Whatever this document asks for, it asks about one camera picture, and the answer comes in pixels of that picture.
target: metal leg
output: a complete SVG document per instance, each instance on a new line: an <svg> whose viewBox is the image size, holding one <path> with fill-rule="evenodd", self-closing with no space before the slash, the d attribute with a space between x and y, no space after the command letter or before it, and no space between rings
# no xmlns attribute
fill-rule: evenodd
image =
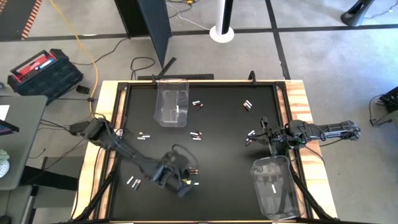
<svg viewBox="0 0 398 224"><path fill-rule="evenodd" d="M25 166L22 173L21 185L39 185L47 187L55 187L65 190L77 190L78 179L67 175L56 174L42 169Z"/></svg>
<svg viewBox="0 0 398 224"><path fill-rule="evenodd" d="M363 22L366 11L368 11L373 2L374 0L358 0L351 9L341 15L341 21L347 26L360 26Z"/></svg>

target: clear plastic bin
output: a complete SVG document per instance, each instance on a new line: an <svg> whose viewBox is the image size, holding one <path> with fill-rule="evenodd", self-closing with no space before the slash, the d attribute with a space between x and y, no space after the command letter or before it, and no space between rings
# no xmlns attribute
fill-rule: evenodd
<svg viewBox="0 0 398 224"><path fill-rule="evenodd" d="M261 213L270 220L299 217L294 181L285 156L258 159L251 168Z"/></svg>
<svg viewBox="0 0 398 224"><path fill-rule="evenodd" d="M188 118L188 93L188 80L159 80L154 119L163 127L184 127Z"/></svg>

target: black cable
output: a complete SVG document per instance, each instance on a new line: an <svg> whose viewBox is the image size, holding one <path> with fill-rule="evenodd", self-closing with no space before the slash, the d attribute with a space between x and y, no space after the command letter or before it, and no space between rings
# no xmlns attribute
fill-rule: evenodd
<svg viewBox="0 0 398 224"><path fill-rule="evenodd" d="M371 100L369 100L369 122L371 123L372 127L382 125L383 123L382 123L382 124L379 124L379 122L380 122L383 118L385 118L385 117L388 115L388 114L386 114L386 115L382 116L382 117L379 118L379 119L372 119L372 110L371 110L372 101L373 101L375 98L380 97L380 96L383 96L383 95L384 95L384 94L380 94L380 95L374 96L374 97L371 98ZM394 104L394 105L398 105L396 102L393 102L393 101L391 101L391 100L389 100L389 99L387 99L387 98L383 98L383 99L385 99L386 101L388 101L388 102L390 102L390 103L392 103L392 104Z"/></svg>
<svg viewBox="0 0 398 224"><path fill-rule="evenodd" d="M80 123L82 121L85 121L87 118L90 118L90 117L91 117L91 114L88 115L86 118L80 120L80 121L74 122L73 124L77 124L77 123ZM41 123L41 124L49 126L49 127L53 127L53 128L58 128L59 126L62 126L63 128L66 128L66 127L69 127L69 126L73 125L73 124L57 124L57 125L54 125L54 124L44 124L44 123Z"/></svg>
<svg viewBox="0 0 398 224"><path fill-rule="evenodd" d="M317 128L321 132L321 141L326 141L326 134L321 128L319 128L316 124L308 124L308 125Z"/></svg>
<svg viewBox="0 0 398 224"><path fill-rule="evenodd" d="M324 144L324 145L321 145L321 146L319 146L319 147L329 146L329 145L334 144L334 143L336 143L336 142L340 142L341 140L343 140L343 139L339 139L339 140L337 140L337 141L334 141L334 142L331 142L331 143L328 143L328 144Z"/></svg>
<svg viewBox="0 0 398 224"><path fill-rule="evenodd" d="M43 151L42 151L38 156L35 156L35 157L28 157L28 158L29 158L29 159L36 159L36 158L38 158L39 156L41 156L44 152L45 152L45 148L43 149Z"/></svg>
<svg viewBox="0 0 398 224"><path fill-rule="evenodd" d="M29 184L30 182L32 182L33 180L35 180L36 178L40 177L45 171L47 171L49 168L51 168L52 166L54 166L54 164L56 164L57 162L59 162L61 159L63 159L65 156L67 156L69 153L71 153L72 151L78 149L79 147L84 146L85 144L82 144L81 146L79 146L79 144L83 141L84 139L81 139L71 150L64 152L55 162L53 162L51 165L49 165L48 167L46 167L45 169L43 169L43 171L41 173L39 173L37 176L31 178L30 180L28 180L26 183L24 184Z"/></svg>
<svg viewBox="0 0 398 224"><path fill-rule="evenodd" d="M390 12L390 11L391 11L393 8L395 8L396 6L398 6L398 0L396 1L395 4L393 4L392 6L390 6L390 9L389 9L389 10L386 10L386 11L384 11L384 12L382 12L382 13L379 13L379 14L375 14L375 15L373 15L373 16L371 16L371 17L365 17L365 19L374 19L374 18L376 18L376 17L382 16L382 15L384 15L385 13Z"/></svg>
<svg viewBox="0 0 398 224"><path fill-rule="evenodd" d="M189 8L188 8L188 9L184 9L184 10L181 10L181 11L178 10L178 12L176 12L174 15L170 16L169 19L175 17L176 15L178 15L178 14L181 13L181 12L187 12L187 11L189 11L190 9L192 9L192 4L188 4L188 5L189 5Z"/></svg>
<svg viewBox="0 0 398 224"><path fill-rule="evenodd" d="M118 42L118 44L116 44L116 46L114 47L114 49L113 49L112 51L110 51L110 52L108 52L108 53L106 53L106 54L100 56L100 57L99 57L97 60L95 60L94 62L96 63L96 62L98 62L99 60L101 60L102 58L104 58L104 57L110 55L111 53L113 53L113 52L117 49L117 47L119 46L119 44L120 44L122 41L126 40L126 39L128 39L128 37L121 39L121 40ZM74 65L92 65L93 62L91 62L91 63L76 63L76 62L72 62L72 64L74 64Z"/></svg>
<svg viewBox="0 0 398 224"><path fill-rule="evenodd" d="M190 154L190 155L193 157L193 159L195 160L195 162L197 163L195 167L196 167L196 168L199 167L199 161L198 161L198 159L195 157L195 155L194 155L191 151L189 151L188 148L186 148L185 146L182 146L182 145L180 145L180 144L174 144L174 145L172 146L172 150L173 150L173 151L175 150L174 148L175 148L176 146L178 146L179 148L183 149L185 152L187 152L188 154Z"/></svg>
<svg viewBox="0 0 398 224"><path fill-rule="evenodd" d="M78 99L78 98L49 98L49 99L54 99L54 100L80 100L80 101L90 101L89 98L87 99Z"/></svg>
<svg viewBox="0 0 398 224"><path fill-rule="evenodd" d="M64 129L60 129L60 128L39 128L37 131L43 130L43 129L50 129L50 130L54 130L54 131L64 131Z"/></svg>
<svg viewBox="0 0 398 224"><path fill-rule="evenodd" d="M63 127L63 126L61 126L61 125L59 125L59 124L57 124L57 123L54 123L54 122L52 122L52 121L47 121L47 120L45 120L45 119L42 119L42 121L45 121L45 122L50 123L50 124L53 124L53 125L55 125L56 127L62 128L62 129L64 129L64 130L66 130L67 132L69 132L70 134L72 134L72 132L69 131L67 128L65 128L65 127Z"/></svg>
<svg viewBox="0 0 398 224"><path fill-rule="evenodd" d="M133 69L133 68L132 68L132 65L134 64L134 61L137 60L137 59L149 59L149 60L152 61L152 64L150 64L150 65L148 65L148 66L146 66L146 67L142 67L142 68L138 68L138 69ZM133 58L132 61L131 61L131 64L130 64L130 70L132 71L132 72L131 72L130 80L137 80L136 73L137 73L139 70L144 70L144 69L147 69L147 68L151 68L152 66L155 65L155 63L156 63L155 60L154 60L153 58L150 58L150 57L135 57L135 58Z"/></svg>
<svg viewBox="0 0 398 224"><path fill-rule="evenodd" d="M323 164L325 165L325 160L323 159L323 157L319 154L319 153L317 153L317 152L315 152L313 149L310 149L309 147L307 147L307 146L305 146L309 151L311 151L311 152L313 152L314 154L316 154L321 160L322 160L322 162L323 162Z"/></svg>

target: black panel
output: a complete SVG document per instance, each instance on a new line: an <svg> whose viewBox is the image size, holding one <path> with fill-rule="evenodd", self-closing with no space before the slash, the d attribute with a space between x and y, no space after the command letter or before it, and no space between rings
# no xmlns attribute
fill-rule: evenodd
<svg viewBox="0 0 398 224"><path fill-rule="evenodd" d="M250 168L256 159L267 157L259 144L244 147L248 132L259 129L261 116L271 127L279 126L274 87L190 85L190 102L200 100L201 110L192 105L187 126L163 128L154 119L157 89L132 87L128 94L125 136L130 145L146 156L162 157L175 143L182 144L199 160L200 184L183 198L145 180L138 168L122 161L119 168L111 219L115 221L161 220L265 220L259 209ZM245 100L253 104L248 113ZM195 129L202 141L189 135ZM137 140L139 131L150 133L146 141ZM143 180L138 191L126 182L134 175Z"/></svg>
<svg viewBox="0 0 398 224"><path fill-rule="evenodd" d="M115 0L115 3L129 37L149 34L136 0Z"/></svg>
<svg viewBox="0 0 398 224"><path fill-rule="evenodd" d="M172 31L164 0L137 0L161 66L164 66L167 45Z"/></svg>

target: wire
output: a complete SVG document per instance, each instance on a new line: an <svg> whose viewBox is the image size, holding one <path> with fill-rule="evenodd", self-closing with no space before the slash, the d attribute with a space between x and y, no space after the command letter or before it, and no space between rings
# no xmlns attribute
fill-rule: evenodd
<svg viewBox="0 0 398 224"><path fill-rule="evenodd" d="M54 100L78 100L78 101L89 101L88 99L78 99L78 98L50 98L50 99L54 99Z"/></svg>
<svg viewBox="0 0 398 224"><path fill-rule="evenodd" d="M33 180L37 179L38 177L40 177L45 171L47 171L49 168L51 168L52 166L54 166L57 162L61 161L61 159L63 159L65 156L67 156L69 153L71 153L72 151L78 149L79 147L82 147L85 144L82 144L81 146L79 146L79 144L83 141L84 139L81 139L73 148L71 148L69 151L64 152L55 162L53 162L51 165L49 165L48 167L46 167L41 173L39 173L37 176L31 178L30 180L28 180L26 183L24 184L29 184L30 182L32 182Z"/></svg>
<svg viewBox="0 0 398 224"><path fill-rule="evenodd" d="M35 157L28 157L28 158L29 158L29 159L36 159L36 158L38 158L39 156L41 156L44 152L45 152L45 149L43 149L43 151L42 151L38 156L35 156Z"/></svg>
<svg viewBox="0 0 398 224"><path fill-rule="evenodd" d="M387 13L387 12L392 12L392 9L395 8L396 6L398 6L398 0L396 1L395 4L393 4L392 6L390 6L390 9L389 9L389 10L386 10L386 11L384 11L384 12L382 12L382 13L379 13L379 14L375 14L375 15L373 15L373 16L371 16L371 17L365 17L365 19L374 19L374 18L376 18L376 17L379 17L379 16L384 15L384 14Z"/></svg>
<svg viewBox="0 0 398 224"><path fill-rule="evenodd" d="M134 62L135 62L137 59L149 59L149 60L152 61L152 63L151 63L150 65L146 66L146 67L142 67L142 68L138 68L138 69L133 69L133 68L132 68L132 65L134 64ZM154 60L153 58L150 58L150 57L135 57L135 58L133 58L132 61L131 61L131 64L130 64L130 70L132 71L132 72L131 72L130 80L137 80L137 75L136 75L137 71L139 71L139 70L144 70L144 69L147 69L147 68L151 68L151 67L154 66L154 65L155 65L155 60Z"/></svg>
<svg viewBox="0 0 398 224"><path fill-rule="evenodd" d="M181 10L181 11L176 12L174 15L170 16L169 19L175 17L176 15L178 15L178 14L181 13L181 12L187 12L188 10L190 10L190 9L192 8L192 4L188 4L188 5L189 5L189 8L188 8L188 9L184 9L184 10Z"/></svg>
<svg viewBox="0 0 398 224"><path fill-rule="evenodd" d="M196 25L196 26L198 26L198 27L201 27L202 29L210 30L210 29L208 29L208 28L206 28L206 27L203 27L203 26L197 24L196 22L192 22L192 21L189 20L189 19L186 19L186 18L181 17L181 15L180 15L180 10L177 9L176 7L172 6L171 4L166 3L166 5L168 5L168 6L172 7L173 9L177 10L177 15L178 15L178 17L179 17L180 19L182 19L182 20L184 20L184 21L187 21L187 22L190 22L190 23L192 23L193 25Z"/></svg>
<svg viewBox="0 0 398 224"><path fill-rule="evenodd" d="M176 151L176 150L174 149L176 146L178 146L179 148L183 149L185 152L187 152L188 154L190 154L190 155L193 157L193 159L195 160L195 162L197 163L195 167L196 167L196 168L199 167L199 161L198 161L198 159L195 157L195 155L194 155L191 151L189 151L188 148L186 148L185 146L182 146L182 145L180 145L180 144L174 144L174 145L172 146L172 150L173 150L173 151Z"/></svg>
<svg viewBox="0 0 398 224"><path fill-rule="evenodd" d="M341 140L343 140L343 139L339 139L339 140L336 140L336 141L334 141L334 142L331 142L331 143L328 143L328 144L321 145L321 146L319 146L319 147L323 147L323 146L329 146L329 145L331 145L331 144L334 144L334 143L336 143L336 142L340 142Z"/></svg>
<svg viewBox="0 0 398 224"><path fill-rule="evenodd" d="M84 118L84 119L82 119L82 120L80 120L80 121L77 121L77 122L75 122L75 123L73 123L73 124L80 123L80 122L82 122L82 121L84 121L84 120L86 120L87 118L90 118L90 117L91 117L91 114L88 115L86 118ZM41 123L41 124L46 125L46 126L49 126L49 127L54 127L54 128L57 128L57 127L59 127L59 126L62 126L62 127L64 127L64 128L66 128L66 127L69 127L69 126L73 125L73 124L63 124L63 125L57 124L57 125L53 125L53 124L44 124L44 123Z"/></svg>
<svg viewBox="0 0 398 224"><path fill-rule="evenodd" d="M383 95L384 95L384 94L380 94L380 95L374 96L374 97L371 98L371 100L369 100L369 122L371 123L372 127L375 127L375 126L379 126L379 125L384 124L384 123L379 124L379 122L380 122L383 118L385 118L387 115L389 115L389 114L386 114L386 115L384 115L383 117L381 117L381 118L379 118L379 119L372 119L372 110L371 110L372 101L373 101L375 98L380 97L380 96L383 96ZM392 103L392 104L394 104L394 105L397 105L397 106L398 106L398 104L397 104L396 102L393 102L393 101L391 101L391 100L389 100L389 99L387 99L387 98L385 98L385 97L383 97L383 99L386 100L386 101L388 101L388 102L390 102L390 103Z"/></svg>
<svg viewBox="0 0 398 224"><path fill-rule="evenodd" d="M61 10L58 8L58 6L53 2L53 0L50 0L52 6L55 8L55 10L57 10L57 12L62 16L63 20L67 23L69 29L73 32L73 35L75 35L76 37L76 41L79 43L80 48L87 54L87 56L90 57L91 62L94 65L95 68L95 84L94 84L94 88L93 91L91 92L90 98L92 98L95 94L95 90L97 88L98 85L98 68L97 65L95 64L94 58L93 56L89 53L88 50L85 49L83 43L80 41L79 36L76 32L76 30L73 28L73 26L69 23L68 19L62 14ZM93 102L89 102L89 107L90 107L90 115L93 112Z"/></svg>
<svg viewBox="0 0 398 224"><path fill-rule="evenodd" d="M54 122L52 122L52 121L47 121L47 120L45 120L45 119L42 119L42 121L45 121L45 122L50 123L50 124L53 124L53 125L55 125L56 127L62 128L62 129L64 129L64 130L66 130L67 132L69 132L70 134L72 134L72 132L69 131L67 128L65 128L65 127L63 127L63 126L61 126L61 125L59 125L59 124L57 124L57 123L54 123Z"/></svg>
<svg viewBox="0 0 398 224"><path fill-rule="evenodd" d="M96 63L96 62L98 62L99 60L101 60L102 58L105 58L106 56L108 56L108 55L110 55L111 53L113 53L113 52L117 49L117 47L119 46L119 44L120 44L122 41L127 40L127 39L128 39L127 37L121 39L121 40L118 42L118 44L116 44L116 46L114 47L114 49L113 49L112 51L110 51L110 52L108 52L108 53L106 53L106 54L100 56L100 57L99 57L97 60L95 60L94 62ZM93 62L91 62L91 63L76 63L76 62L72 62L72 64L74 64L74 65L92 65Z"/></svg>
<svg viewBox="0 0 398 224"><path fill-rule="evenodd" d="M317 128L321 132L321 141L326 141L326 134L321 128L319 128L316 124L308 124L308 125Z"/></svg>
<svg viewBox="0 0 398 224"><path fill-rule="evenodd" d="M50 130L54 130L54 131L64 131L64 129L61 129L61 128L39 128L37 131L40 131L43 129L50 129Z"/></svg>
<svg viewBox="0 0 398 224"><path fill-rule="evenodd" d="M322 157L319 153L315 152L314 150L310 149L310 148L307 147L307 146L305 146L305 147L306 147L309 151L311 151L311 152L313 152L314 154L316 154L316 155L322 160L323 165L325 165L325 160L323 160L323 157Z"/></svg>

